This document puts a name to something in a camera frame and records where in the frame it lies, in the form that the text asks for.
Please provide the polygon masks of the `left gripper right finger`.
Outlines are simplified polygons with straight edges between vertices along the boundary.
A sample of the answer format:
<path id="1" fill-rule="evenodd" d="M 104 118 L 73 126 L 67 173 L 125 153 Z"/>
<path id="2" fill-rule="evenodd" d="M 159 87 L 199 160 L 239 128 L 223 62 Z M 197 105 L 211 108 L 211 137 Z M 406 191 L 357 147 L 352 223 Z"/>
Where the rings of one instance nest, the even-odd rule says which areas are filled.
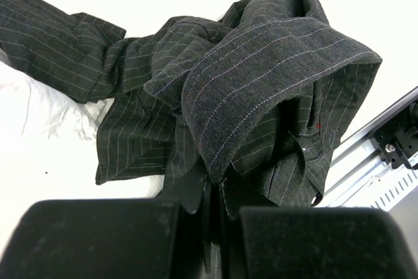
<path id="1" fill-rule="evenodd" d="M 394 220 L 371 208 L 285 208 L 245 182 L 219 186 L 224 278 L 416 278 Z"/>

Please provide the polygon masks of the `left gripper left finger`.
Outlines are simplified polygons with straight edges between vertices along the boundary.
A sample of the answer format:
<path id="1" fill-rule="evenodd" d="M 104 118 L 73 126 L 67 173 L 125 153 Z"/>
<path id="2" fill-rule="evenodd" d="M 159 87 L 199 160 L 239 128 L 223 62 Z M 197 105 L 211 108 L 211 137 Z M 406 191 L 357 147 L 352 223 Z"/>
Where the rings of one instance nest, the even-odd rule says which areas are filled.
<path id="1" fill-rule="evenodd" d="M 211 185 L 202 160 L 153 199 L 40 201 L 22 216 L 2 278 L 203 278 Z"/>

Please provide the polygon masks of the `black pinstriped shirt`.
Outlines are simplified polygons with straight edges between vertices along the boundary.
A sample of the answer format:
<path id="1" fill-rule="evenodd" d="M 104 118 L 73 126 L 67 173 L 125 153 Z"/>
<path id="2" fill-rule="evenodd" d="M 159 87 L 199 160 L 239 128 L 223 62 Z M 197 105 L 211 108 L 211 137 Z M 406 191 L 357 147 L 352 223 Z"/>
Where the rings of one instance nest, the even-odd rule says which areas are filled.
<path id="1" fill-rule="evenodd" d="M 333 151 L 381 65 L 333 29 L 319 0 L 241 0 L 218 21 L 169 19 L 154 35 L 42 0 L 1 0 L 11 65 L 78 103 L 113 99 L 97 132 L 95 181 L 162 175 L 199 159 L 280 206 L 323 197 Z"/>

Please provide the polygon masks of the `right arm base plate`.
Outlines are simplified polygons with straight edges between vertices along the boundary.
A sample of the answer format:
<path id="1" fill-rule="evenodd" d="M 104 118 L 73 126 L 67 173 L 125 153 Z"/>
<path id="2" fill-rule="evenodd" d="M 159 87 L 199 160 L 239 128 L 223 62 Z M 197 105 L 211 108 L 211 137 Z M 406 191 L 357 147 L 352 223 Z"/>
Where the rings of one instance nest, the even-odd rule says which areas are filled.
<path id="1" fill-rule="evenodd" d="M 409 170 L 417 170 L 417 163 L 410 163 L 410 158 L 417 153 L 417 99 L 385 118 L 373 128 L 370 138 L 392 169 L 404 165 Z"/>

